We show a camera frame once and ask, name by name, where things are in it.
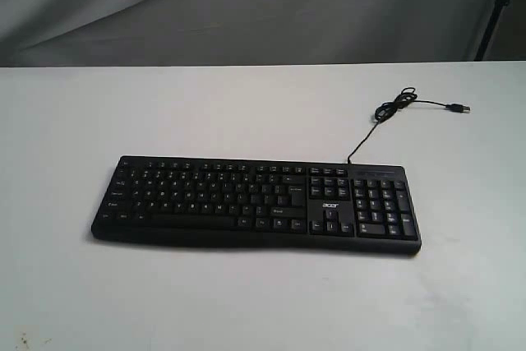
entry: white table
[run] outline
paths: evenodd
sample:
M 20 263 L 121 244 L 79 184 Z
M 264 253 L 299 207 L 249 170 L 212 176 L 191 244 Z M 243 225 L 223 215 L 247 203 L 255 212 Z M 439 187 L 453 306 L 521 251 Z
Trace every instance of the white table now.
M 526 62 L 1 69 L 0 349 L 521 349 L 525 83 Z M 342 162 L 408 85 L 472 107 L 414 104 L 354 157 L 405 167 L 413 259 L 90 236 L 120 155 Z

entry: gray backdrop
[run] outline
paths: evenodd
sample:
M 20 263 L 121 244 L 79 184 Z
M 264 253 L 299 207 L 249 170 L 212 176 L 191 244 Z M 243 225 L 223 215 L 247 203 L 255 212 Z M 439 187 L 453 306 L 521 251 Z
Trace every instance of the gray backdrop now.
M 3 66 L 470 60 L 493 0 L 0 0 Z

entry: black keyboard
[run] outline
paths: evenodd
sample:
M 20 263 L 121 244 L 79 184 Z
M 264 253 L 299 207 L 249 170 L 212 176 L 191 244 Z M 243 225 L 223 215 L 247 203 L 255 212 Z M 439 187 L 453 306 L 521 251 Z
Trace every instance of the black keyboard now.
M 91 231 L 186 247 L 335 248 L 414 254 L 404 169 L 123 156 Z

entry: black cable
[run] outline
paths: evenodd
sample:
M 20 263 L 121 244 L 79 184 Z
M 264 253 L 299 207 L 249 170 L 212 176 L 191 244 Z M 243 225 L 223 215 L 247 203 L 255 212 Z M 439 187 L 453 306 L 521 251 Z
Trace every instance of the black cable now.
M 381 123 L 387 121 L 391 117 L 393 117 L 398 110 L 405 109 L 408 107 L 411 103 L 428 103 L 428 104 L 435 104 L 437 106 L 442 106 L 445 109 L 452 111 L 454 113 L 469 113 L 471 111 L 471 108 L 468 106 L 464 106 L 462 104 L 444 104 L 439 102 L 433 102 L 430 100 L 417 100 L 417 94 L 414 93 L 415 88 L 412 86 L 408 86 L 407 88 L 403 88 L 402 92 L 399 93 L 396 98 L 392 102 L 385 102 L 380 107 L 378 107 L 375 111 L 375 124 L 367 133 L 365 138 L 360 141 L 360 144 L 356 146 L 356 148 L 351 152 L 347 157 L 347 163 L 351 164 L 351 156 L 353 156 L 356 151 L 362 146 L 363 143 L 366 142 L 366 140 L 369 138 L 369 136 L 375 131 L 376 127 L 380 125 Z

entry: shift key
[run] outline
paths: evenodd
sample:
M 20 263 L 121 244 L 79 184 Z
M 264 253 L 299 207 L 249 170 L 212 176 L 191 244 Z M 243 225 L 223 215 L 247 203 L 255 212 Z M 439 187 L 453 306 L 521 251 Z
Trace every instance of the shift key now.
M 270 209 L 270 216 L 280 218 L 305 218 L 305 210 L 291 209 L 288 207 L 272 207 Z

